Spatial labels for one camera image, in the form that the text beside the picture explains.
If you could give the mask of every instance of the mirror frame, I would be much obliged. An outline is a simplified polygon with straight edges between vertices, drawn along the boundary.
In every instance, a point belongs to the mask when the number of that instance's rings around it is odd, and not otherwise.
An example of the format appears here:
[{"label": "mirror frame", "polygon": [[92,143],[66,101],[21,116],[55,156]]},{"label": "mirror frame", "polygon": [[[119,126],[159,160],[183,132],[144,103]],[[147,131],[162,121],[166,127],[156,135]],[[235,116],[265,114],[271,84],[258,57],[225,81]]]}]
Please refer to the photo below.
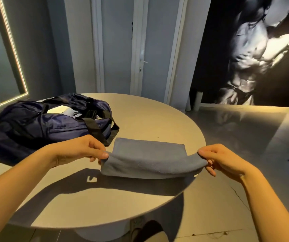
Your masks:
[{"label": "mirror frame", "polygon": [[0,32],[1,36],[5,45],[5,49],[14,73],[14,77],[16,80],[16,83],[18,85],[20,95],[10,98],[4,102],[0,103],[0,110],[3,109],[5,106],[9,105],[10,103],[13,103],[19,99],[28,99],[29,98],[29,92],[28,88],[25,82],[25,78],[22,72],[19,56],[17,54],[17,49],[15,47],[15,43],[13,40],[11,28],[9,25],[8,17],[5,11],[5,6],[3,3],[3,0],[0,0]]}]

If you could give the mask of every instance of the fingernail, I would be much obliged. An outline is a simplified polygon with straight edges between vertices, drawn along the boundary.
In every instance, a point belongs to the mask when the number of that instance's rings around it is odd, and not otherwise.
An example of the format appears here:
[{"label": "fingernail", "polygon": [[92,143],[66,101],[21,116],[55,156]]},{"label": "fingernail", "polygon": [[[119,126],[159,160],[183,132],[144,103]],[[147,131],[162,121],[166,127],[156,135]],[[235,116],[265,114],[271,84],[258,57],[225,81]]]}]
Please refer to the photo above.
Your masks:
[{"label": "fingernail", "polygon": [[109,154],[108,154],[108,153],[104,152],[104,153],[102,154],[102,159],[107,159],[108,157],[109,157]]}]

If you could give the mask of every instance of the led strip light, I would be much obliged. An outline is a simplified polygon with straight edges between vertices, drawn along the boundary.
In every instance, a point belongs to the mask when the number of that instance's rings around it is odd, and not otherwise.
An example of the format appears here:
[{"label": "led strip light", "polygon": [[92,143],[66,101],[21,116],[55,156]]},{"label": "led strip light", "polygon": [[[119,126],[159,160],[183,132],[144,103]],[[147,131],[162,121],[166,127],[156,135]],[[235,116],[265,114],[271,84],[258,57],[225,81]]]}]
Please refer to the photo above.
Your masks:
[{"label": "led strip light", "polygon": [[6,104],[8,104],[10,102],[16,101],[16,100],[28,95],[29,93],[28,93],[28,88],[26,86],[26,83],[25,83],[25,80],[24,80],[24,76],[23,76],[23,73],[22,73],[21,64],[20,64],[20,61],[19,61],[19,58],[18,58],[18,54],[16,52],[15,44],[14,44],[14,41],[13,41],[11,29],[10,29],[9,22],[8,22],[8,18],[7,18],[5,9],[4,9],[3,0],[0,0],[0,9],[1,9],[1,14],[2,14],[3,21],[5,23],[6,33],[7,33],[8,37],[9,37],[9,39],[10,39],[11,48],[12,48],[12,51],[14,53],[15,62],[16,62],[16,65],[17,65],[17,67],[19,69],[20,79],[22,81],[22,84],[23,84],[23,87],[24,87],[24,90],[25,90],[25,93],[0,103],[0,107],[1,107],[1,106],[6,105]]}]

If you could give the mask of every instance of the person's left hand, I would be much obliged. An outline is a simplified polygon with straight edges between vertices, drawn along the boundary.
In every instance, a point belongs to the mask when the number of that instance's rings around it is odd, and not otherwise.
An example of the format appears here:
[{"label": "person's left hand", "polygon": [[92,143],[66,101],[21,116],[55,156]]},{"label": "person's left hand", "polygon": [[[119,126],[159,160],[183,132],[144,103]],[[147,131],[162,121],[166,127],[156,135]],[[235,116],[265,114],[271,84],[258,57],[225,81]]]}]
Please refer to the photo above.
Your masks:
[{"label": "person's left hand", "polygon": [[93,162],[96,158],[99,160],[107,159],[109,156],[109,154],[105,152],[105,146],[91,135],[49,144],[42,149],[53,155],[52,161],[54,167],[84,157],[88,157],[90,162]]}]

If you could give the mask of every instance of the folded towel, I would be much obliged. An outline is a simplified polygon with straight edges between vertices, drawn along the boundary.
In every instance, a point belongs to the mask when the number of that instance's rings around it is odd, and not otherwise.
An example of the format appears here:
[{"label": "folded towel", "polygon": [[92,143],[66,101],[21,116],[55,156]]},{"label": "folded towel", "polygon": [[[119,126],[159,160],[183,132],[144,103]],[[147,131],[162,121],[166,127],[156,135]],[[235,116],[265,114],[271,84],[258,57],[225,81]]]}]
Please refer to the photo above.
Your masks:
[{"label": "folded towel", "polygon": [[187,156],[185,146],[117,138],[101,173],[142,179],[165,179],[195,175],[207,165],[197,153]]}]

